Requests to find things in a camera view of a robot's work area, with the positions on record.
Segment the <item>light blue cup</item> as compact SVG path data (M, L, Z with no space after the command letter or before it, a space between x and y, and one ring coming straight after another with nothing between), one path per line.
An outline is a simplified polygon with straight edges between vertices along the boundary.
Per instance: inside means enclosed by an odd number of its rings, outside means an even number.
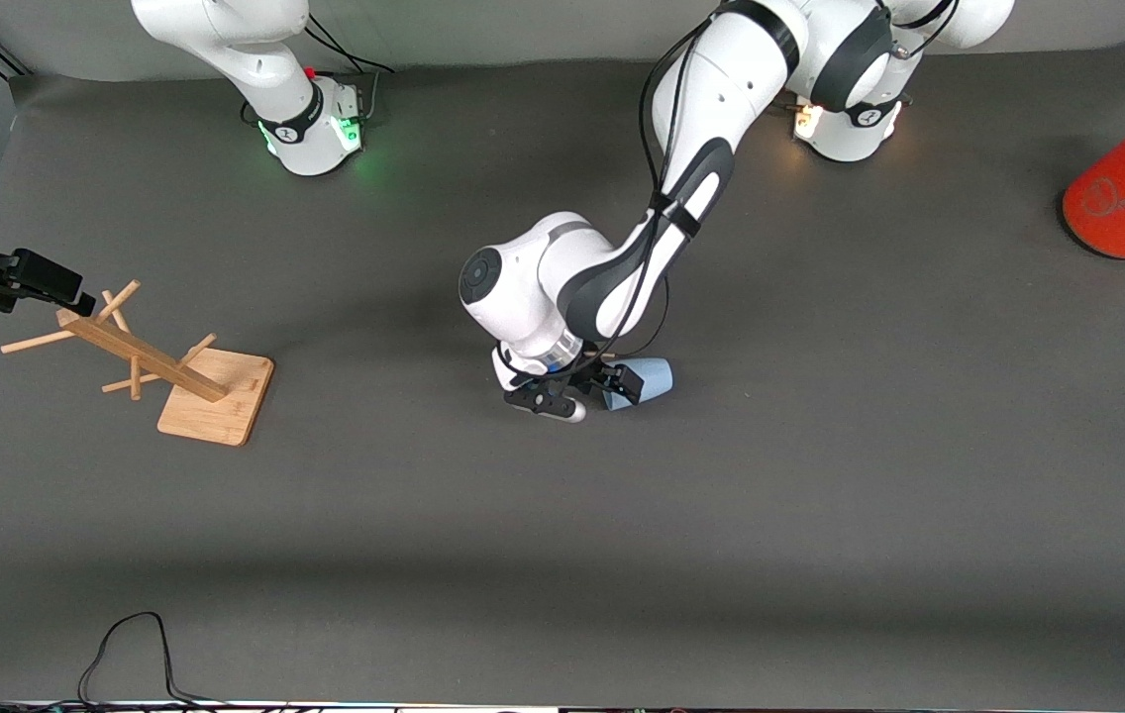
M623 394L604 392L608 410L629 409L634 405L654 400L663 394L670 392L674 387L674 374L672 374L669 361L660 356L631 356L631 359L618 359L613 365L626 365L634 371L641 379L640 396L638 401L630 401Z

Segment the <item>dark grey table mat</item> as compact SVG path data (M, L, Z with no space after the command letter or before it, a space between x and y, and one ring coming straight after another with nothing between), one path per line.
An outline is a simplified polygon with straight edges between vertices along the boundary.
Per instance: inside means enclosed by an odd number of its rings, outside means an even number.
M0 700L154 610L217 700L1125 710L1125 261L1056 211L1125 137L1125 46L932 55L858 165L762 116L670 272L672 392L513 410L462 263L631 229L645 76L407 69L320 179L220 80L16 82L0 249L276 370L233 448L91 345L0 353Z

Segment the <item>wooden cup rack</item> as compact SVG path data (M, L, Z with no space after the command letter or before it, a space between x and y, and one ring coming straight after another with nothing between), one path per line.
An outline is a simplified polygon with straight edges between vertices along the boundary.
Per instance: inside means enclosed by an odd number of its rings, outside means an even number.
M122 313L123 304L137 294L141 282L129 281L119 292L105 290L99 313L81 316L60 308L58 330L42 337L2 345L2 354L15 354L78 340L118 356L128 377L105 383L101 392L128 392L141 401L147 383L165 382L170 391L156 419L161 433L223 446L244 446L255 427L266 392L274 374L274 361L217 348L209 334L183 356L166 352L137 337Z

